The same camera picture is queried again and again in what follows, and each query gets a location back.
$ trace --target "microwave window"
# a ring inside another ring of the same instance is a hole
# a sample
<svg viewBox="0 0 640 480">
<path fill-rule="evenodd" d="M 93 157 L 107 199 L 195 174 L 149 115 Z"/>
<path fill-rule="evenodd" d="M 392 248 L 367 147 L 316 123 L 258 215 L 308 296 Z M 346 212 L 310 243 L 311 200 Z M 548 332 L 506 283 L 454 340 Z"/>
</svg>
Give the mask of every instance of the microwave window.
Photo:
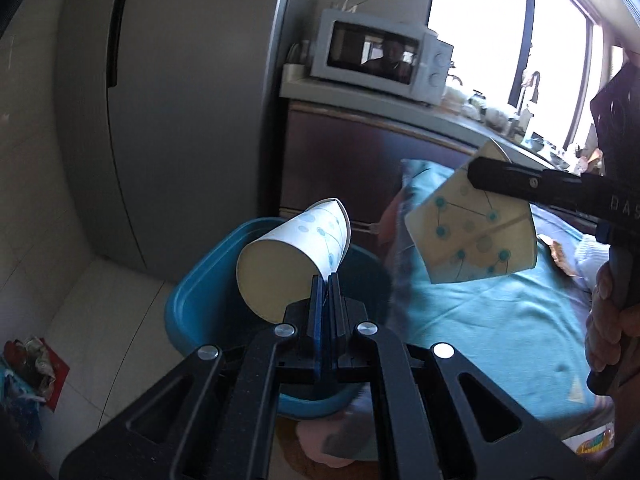
<svg viewBox="0 0 640 480">
<path fill-rule="evenodd" d="M 409 84 L 418 40 L 353 23 L 334 23 L 327 65 Z"/>
</svg>

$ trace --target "tile floor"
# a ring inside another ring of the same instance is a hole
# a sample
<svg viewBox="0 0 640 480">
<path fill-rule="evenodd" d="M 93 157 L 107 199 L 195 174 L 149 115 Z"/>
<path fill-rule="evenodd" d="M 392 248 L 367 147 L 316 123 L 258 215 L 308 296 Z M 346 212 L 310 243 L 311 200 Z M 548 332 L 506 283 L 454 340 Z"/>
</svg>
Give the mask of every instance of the tile floor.
<svg viewBox="0 0 640 480">
<path fill-rule="evenodd" d="M 57 478 L 68 453 L 181 361 L 164 331 L 172 284 L 96 258 L 45 339 L 70 372 L 54 413 L 42 410 L 40 450 Z M 274 443 L 270 480 L 302 480 Z"/>
</svg>

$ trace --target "microwave knob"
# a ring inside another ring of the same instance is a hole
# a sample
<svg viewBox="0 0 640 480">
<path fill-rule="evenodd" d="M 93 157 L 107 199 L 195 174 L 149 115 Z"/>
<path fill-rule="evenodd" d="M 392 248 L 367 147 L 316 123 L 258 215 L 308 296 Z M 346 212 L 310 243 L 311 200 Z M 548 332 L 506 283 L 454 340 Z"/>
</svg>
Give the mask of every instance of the microwave knob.
<svg viewBox="0 0 640 480">
<path fill-rule="evenodd" d="M 433 60 L 436 62 L 436 65 L 441 68 L 444 68 L 449 64 L 449 59 L 447 59 L 447 56 L 445 56 L 443 53 L 436 54 Z"/>
<path fill-rule="evenodd" d="M 439 86 L 442 82 L 442 74 L 433 73 L 429 76 L 429 84 L 431 86 Z"/>
</svg>

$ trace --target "metal screw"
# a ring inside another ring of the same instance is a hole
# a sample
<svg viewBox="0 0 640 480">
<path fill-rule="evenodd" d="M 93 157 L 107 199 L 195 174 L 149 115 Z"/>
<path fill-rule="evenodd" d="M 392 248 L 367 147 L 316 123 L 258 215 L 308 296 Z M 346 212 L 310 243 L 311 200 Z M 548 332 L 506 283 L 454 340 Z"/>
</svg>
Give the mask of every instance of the metal screw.
<svg viewBox="0 0 640 480">
<path fill-rule="evenodd" d="M 296 333 L 296 329 L 287 323 L 282 323 L 273 329 L 273 333 L 278 337 L 289 337 Z"/>
<path fill-rule="evenodd" d="M 365 321 L 364 323 L 360 323 L 358 325 L 357 330 L 362 335 L 374 335 L 378 331 L 378 327 L 375 323 Z"/>
<path fill-rule="evenodd" d="M 213 345 L 204 345 L 198 348 L 198 357 L 203 361 L 211 361 L 218 357 L 218 349 Z"/>
<path fill-rule="evenodd" d="M 454 350 L 453 346 L 448 345 L 446 343 L 438 343 L 433 347 L 433 353 L 436 354 L 440 359 L 449 359 L 453 357 Z"/>
</svg>

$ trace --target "brown mat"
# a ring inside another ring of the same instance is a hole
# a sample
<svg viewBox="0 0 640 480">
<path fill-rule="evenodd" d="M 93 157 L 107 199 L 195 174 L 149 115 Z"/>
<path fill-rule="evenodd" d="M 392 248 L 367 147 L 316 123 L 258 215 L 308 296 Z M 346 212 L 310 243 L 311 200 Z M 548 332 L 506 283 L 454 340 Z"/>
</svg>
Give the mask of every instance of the brown mat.
<svg viewBox="0 0 640 480">
<path fill-rule="evenodd" d="M 291 468 L 310 480 L 378 480 L 378 462 L 354 462 L 347 467 L 333 468 L 311 460 L 302 451 L 296 435 L 297 422 L 279 417 L 276 437 L 284 458 Z"/>
</svg>

